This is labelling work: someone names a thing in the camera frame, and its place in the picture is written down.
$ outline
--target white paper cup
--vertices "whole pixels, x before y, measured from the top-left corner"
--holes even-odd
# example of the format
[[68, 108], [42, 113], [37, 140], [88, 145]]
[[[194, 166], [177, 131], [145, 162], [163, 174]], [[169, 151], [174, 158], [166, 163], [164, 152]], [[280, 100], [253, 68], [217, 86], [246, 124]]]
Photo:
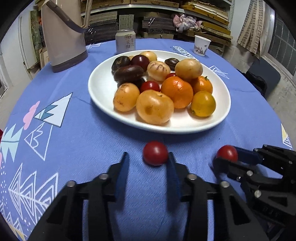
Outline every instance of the white paper cup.
[[204, 37], [195, 35], [195, 40], [194, 40], [194, 53], [200, 55], [200, 56], [205, 56], [205, 53], [210, 45], [211, 40], [206, 39]]

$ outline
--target white plate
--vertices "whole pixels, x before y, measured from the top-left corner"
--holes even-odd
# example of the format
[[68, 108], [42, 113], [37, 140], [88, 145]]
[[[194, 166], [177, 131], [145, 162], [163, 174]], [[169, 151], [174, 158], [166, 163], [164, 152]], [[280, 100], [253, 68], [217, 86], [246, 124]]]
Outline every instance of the white plate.
[[[204, 71], [202, 75], [208, 76], [213, 84], [213, 96], [217, 103], [216, 110], [210, 117], [194, 117], [190, 114], [190, 106], [188, 106], [183, 110], [175, 110], [171, 119], [164, 125], [155, 126], [144, 123], [137, 115], [136, 108], [128, 113], [119, 113], [115, 111], [113, 107], [113, 97], [117, 90], [117, 83], [114, 81], [111, 73], [111, 66], [118, 56], [134, 56], [143, 51], [145, 50], [136, 50], [113, 56], [100, 63], [91, 73], [88, 82], [89, 94], [94, 103], [103, 112], [120, 122], [136, 128], [171, 134], [186, 134], [208, 130], [225, 119], [229, 113], [231, 105], [229, 91], [221, 78], [205, 65], [203, 65]], [[187, 58], [183, 55], [167, 51], [152, 51], [157, 54], [157, 60], [163, 62], [168, 58], [177, 58], [178, 60]]]

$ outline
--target cherry tomato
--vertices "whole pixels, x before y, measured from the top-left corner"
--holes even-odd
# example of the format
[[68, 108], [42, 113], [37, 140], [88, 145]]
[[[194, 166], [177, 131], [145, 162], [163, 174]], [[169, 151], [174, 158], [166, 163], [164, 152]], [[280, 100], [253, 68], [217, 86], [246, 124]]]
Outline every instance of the cherry tomato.
[[151, 141], [143, 149], [144, 161], [152, 166], [160, 166], [168, 160], [168, 150], [166, 146], [158, 141]]
[[222, 146], [217, 152], [217, 157], [234, 162], [238, 160], [237, 150], [230, 145]]
[[160, 92], [159, 85], [155, 81], [152, 81], [152, 80], [146, 81], [141, 85], [140, 93], [142, 93], [145, 90], [155, 90], [155, 91]]
[[175, 72], [174, 72], [174, 73], [169, 73], [169, 74], [166, 76], [165, 79], [167, 79], [167, 78], [169, 78], [169, 77], [173, 77], [173, 76], [176, 76], [176, 73], [175, 73]]

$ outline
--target window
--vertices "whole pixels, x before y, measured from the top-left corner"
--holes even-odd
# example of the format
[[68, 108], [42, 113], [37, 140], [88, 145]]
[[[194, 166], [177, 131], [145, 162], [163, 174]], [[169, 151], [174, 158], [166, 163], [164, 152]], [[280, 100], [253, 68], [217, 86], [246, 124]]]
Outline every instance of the window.
[[296, 71], [296, 42], [278, 14], [275, 14], [274, 32], [268, 53], [294, 76]]

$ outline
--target table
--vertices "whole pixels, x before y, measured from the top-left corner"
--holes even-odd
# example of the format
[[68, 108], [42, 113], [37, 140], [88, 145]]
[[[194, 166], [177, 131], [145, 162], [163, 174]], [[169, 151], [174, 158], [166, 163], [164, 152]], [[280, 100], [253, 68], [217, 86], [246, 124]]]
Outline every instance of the table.
[[[87, 48], [88, 58], [71, 69], [53, 73], [46, 65], [38, 73], [14, 107], [2, 137], [0, 211], [21, 240], [28, 238], [67, 181], [92, 180], [124, 151], [130, 155], [124, 206], [109, 205], [115, 240], [182, 240], [187, 204], [167, 199], [165, 166], [143, 163], [141, 152], [149, 141], [164, 142], [177, 162], [210, 182], [215, 181], [210, 163], [225, 144], [249, 150], [263, 144], [292, 148], [280, 119], [252, 84], [210, 50], [200, 57], [193, 53], [193, 43], [177, 40], [137, 39], [136, 49], [191, 54], [210, 67], [231, 95], [226, 119], [208, 131], [187, 135], [147, 132], [113, 120], [91, 102], [87, 82], [92, 70], [115, 54], [115, 41]], [[239, 184], [230, 182], [243, 196]], [[213, 211], [208, 208], [212, 240]]]

